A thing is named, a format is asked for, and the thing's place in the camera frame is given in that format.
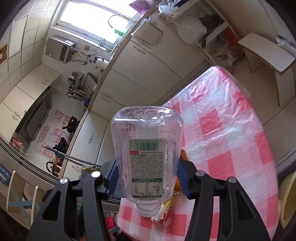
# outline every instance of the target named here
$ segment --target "window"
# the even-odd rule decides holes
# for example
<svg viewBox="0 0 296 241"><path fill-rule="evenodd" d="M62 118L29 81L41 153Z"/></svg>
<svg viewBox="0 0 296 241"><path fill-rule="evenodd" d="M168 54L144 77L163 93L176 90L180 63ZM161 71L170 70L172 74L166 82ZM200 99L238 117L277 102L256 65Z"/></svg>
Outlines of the window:
<svg viewBox="0 0 296 241"><path fill-rule="evenodd" d="M140 14L129 6L135 0L68 0L57 25L99 42L99 47L112 50L122 38L115 30L125 33L131 26L128 20L114 16L123 14L138 20Z"/></svg>

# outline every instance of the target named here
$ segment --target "wall tile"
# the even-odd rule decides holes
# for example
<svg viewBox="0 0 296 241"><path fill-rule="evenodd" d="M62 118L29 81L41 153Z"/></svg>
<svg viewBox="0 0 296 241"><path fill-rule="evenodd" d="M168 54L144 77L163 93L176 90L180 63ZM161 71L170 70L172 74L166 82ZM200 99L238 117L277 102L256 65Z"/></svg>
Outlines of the wall tile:
<svg viewBox="0 0 296 241"><path fill-rule="evenodd" d="M21 66L22 52L18 52L8 60L9 75L11 75L17 68Z"/></svg>
<svg viewBox="0 0 296 241"><path fill-rule="evenodd" d="M10 41L9 41L9 57L21 50L22 36L24 33L26 21L28 16L20 18L14 21L11 29Z"/></svg>
<svg viewBox="0 0 296 241"><path fill-rule="evenodd" d="M42 62L42 54L43 53L40 53L40 54L33 57L33 69L35 69L38 65L41 64L41 62Z"/></svg>
<svg viewBox="0 0 296 241"><path fill-rule="evenodd" d="M26 28L25 31L30 30L32 28L36 28L39 25L39 21L42 16L42 11L41 12L36 12L36 13L31 13L29 15L29 18L27 20Z"/></svg>
<svg viewBox="0 0 296 241"><path fill-rule="evenodd" d="M49 9L49 8L56 8L57 5L59 4L60 0L49 0L48 1L48 4L46 6L46 9Z"/></svg>
<svg viewBox="0 0 296 241"><path fill-rule="evenodd" d="M34 29L31 29L31 30L25 32L24 40L22 42L22 48L26 48L27 46L29 46L35 42L37 29L38 28L34 28Z"/></svg>
<svg viewBox="0 0 296 241"><path fill-rule="evenodd" d="M52 16L54 14L54 10L55 9L48 9L48 10L43 11L43 15L42 15L40 23L39 23L40 26L50 23Z"/></svg>
<svg viewBox="0 0 296 241"><path fill-rule="evenodd" d="M24 64L33 57L33 50L34 44L31 44L22 50L22 64Z"/></svg>
<svg viewBox="0 0 296 241"><path fill-rule="evenodd" d="M9 36L11 32L12 23L9 25L7 30L5 31L2 39L0 40L0 47L2 47L4 44L6 44L9 41Z"/></svg>
<svg viewBox="0 0 296 241"><path fill-rule="evenodd" d="M49 24L45 24L45 25L42 25L42 26L38 27L36 40L35 40L36 42L41 40L41 39L44 39L46 37L48 28L49 28Z"/></svg>
<svg viewBox="0 0 296 241"><path fill-rule="evenodd" d="M0 67L0 85L8 78L8 62L6 61L1 67Z"/></svg>
<svg viewBox="0 0 296 241"><path fill-rule="evenodd" d="M28 15L31 11L31 8L33 6L35 0L31 0L30 2L28 2L17 14L17 16L15 17L15 19L21 18L25 15Z"/></svg>
<svg viewBox="0 0 296 241"><path fill-rule="evenodd" d="M32 71L32 59L22 65L22 78Z"/></svg>
<svg viewBox="0 0 296 241"><path fill-rule="evenodd" d="M47 2L48 2L48 0L35 0L35 3L32 7L31 12L37 12L40 10L44 10Z"/></svg>
<svg viewBox="0 0 296 241"><path fill-rule="evenodd" d="M22 68L19 67L14 71L12 75L9 76L9 79L11 88L13 89L22 80Z"/></svg>
<svg viewBox="0 0 296 241"><path fill-rule="evenodd" d="M35 43L33 56L36 56L39 53L43 53L44 44L45 39L39 40Z"/></svg>
<svg viewBox="0 0 296 241"><path fill-rule="evenodd" d="M0 100L3 101L11 91L10 81L7 78L2 85L0 85Z"/></svg>

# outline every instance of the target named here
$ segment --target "clear plastic bottle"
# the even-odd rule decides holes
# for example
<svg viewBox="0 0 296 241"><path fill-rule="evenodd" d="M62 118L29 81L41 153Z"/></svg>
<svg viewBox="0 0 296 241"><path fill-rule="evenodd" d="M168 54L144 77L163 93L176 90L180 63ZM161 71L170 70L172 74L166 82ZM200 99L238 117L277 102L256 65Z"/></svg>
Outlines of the clear plastic bottle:
<svg viewBox="0 0 296 241"><path fill-rule="evenodd" d="M155 216L173 194L183 126L167 107L126 107L112 119L123 191L143 217Z"/></svg>

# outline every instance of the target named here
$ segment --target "pink checkered tablecloth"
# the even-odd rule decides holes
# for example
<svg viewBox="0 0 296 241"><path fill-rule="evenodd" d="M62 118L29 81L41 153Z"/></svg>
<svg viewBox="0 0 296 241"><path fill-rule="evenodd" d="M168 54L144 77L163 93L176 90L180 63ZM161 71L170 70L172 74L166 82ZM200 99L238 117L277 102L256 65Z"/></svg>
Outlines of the pink checkered tablecloth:
<svg viewBox="0 0 296 241"><path fill-rule="evenodd" d="M269 236L277 227L278 183L274 160L262 125L250 103L221 67L211 67L164 106L184 119L182 148L198 170L213 178L236 177L245 189ZM140 241L183 241L194 200L177 196L172 223L164 227L138 215L134 204L121 199L118 226ZM217 240L219 198L214 199L210 241Z"/></svg>

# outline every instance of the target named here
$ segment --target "screw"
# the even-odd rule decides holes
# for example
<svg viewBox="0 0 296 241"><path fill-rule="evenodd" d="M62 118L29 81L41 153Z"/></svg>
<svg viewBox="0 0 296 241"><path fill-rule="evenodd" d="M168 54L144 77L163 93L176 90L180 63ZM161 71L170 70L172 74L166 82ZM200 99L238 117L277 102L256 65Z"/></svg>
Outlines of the screw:
<svg viewBox="0 0 296 241"><path fill-rule="evenodd" d="M203 177L205 173L203 171L197 171L195 175L197 175L198 177Z"/></svg>
<svg viewBox="0 0 296 241"><path fill-rule="evenodd" d="M100 175L101 175L101 173L98 172L98 171L95 171L95 172L92 172L92 173L91 173L91 176L92 176L92 177L99 177Z"/></svg>
<svg viewBox="0 0 296 241"><path fill-rule="evenodd" d="M61 184L65 184L68 182L68 179L67 178L62 178L60 181L59 181Z"/></svg>
<svg viewBox="0 0 296 241"><path fill-rule="evenodd" d="M229 179L230 183L236 183L237 179L235 177L230 177Z"/></svg>

